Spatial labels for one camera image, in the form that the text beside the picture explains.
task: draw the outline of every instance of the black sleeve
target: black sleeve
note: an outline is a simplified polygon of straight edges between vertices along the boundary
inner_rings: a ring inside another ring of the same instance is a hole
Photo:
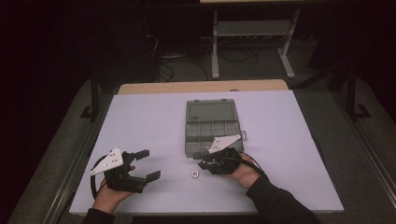
[[[247,191],[259,216],[271,223],[310,224],[320,223],[317,216],[299,203],[291,193],[279,189],[269,180],[260,177]]]
[[[84,217],[82,224],[111,224],[114,221],[114,216],[109,213],[90,208],[87,216]]]

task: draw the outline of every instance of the white metal stand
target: white metal stand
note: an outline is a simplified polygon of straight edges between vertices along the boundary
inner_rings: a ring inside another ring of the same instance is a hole
[[[295,78],[287,53],[294,33],[300,9],[294,10],[291,20],[283,21],[218,21],[218,12],[213,19],[212,78],[219,79],[218,36],[235,35],[285,35],[283,48],[278,49],[280,60],[288,78]]]

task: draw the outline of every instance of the white table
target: white table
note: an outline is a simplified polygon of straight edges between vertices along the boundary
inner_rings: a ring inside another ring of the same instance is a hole
[[[292,91],[218,91],[116,95],[81,179],[70,212],[84,215],[92,206],[89,171],[110,149],[150,156],[134,161],[131,175],[162,171],[142,194],[122,202],[116,213],[148,215],[252,214],[245,190],[231,179],[211,175],[184,153],[186,103],[234,99],[247,132],[246,153],[254,157],[276,186],[290,191],[317,213],[343,211]],[[192,178],[191,172],[199,177]],[[96,184],[103,179],[96,177]]]

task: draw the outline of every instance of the person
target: person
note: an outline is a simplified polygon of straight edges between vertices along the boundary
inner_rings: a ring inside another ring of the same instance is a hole
[[[253,162],[246,155],[243,160]],[[291,193],[274,186],[267,176],[259,175],[251,167],[241,163],[231,175],[223,175],[234,179],[242,188],[247,189],[246,195],[254,202],[259,216],[265,223],[274,224],[318,224],[318,217],[301,203]],[[117,206],[132,192],[109,189],[102,181],[92,208],[88,210],[82,224],[109,224],[114,221],[112,215]]]

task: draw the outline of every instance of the white triangular part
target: white triangular part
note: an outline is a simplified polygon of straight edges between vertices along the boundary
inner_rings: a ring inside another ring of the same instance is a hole
[[[91,175],[97,175],[104,171],[123,165],[121,151],[118,147],[108,153],[108,155],[99,162],[99,164],[91,170]]]
[[[212,147],[209,149],[209,153],[222,151],[230,144],[236,142],[239,138],[241,138],[241,135],[239,134],[223,136],[223,137],[215,137],[215,141],[213,142]]]

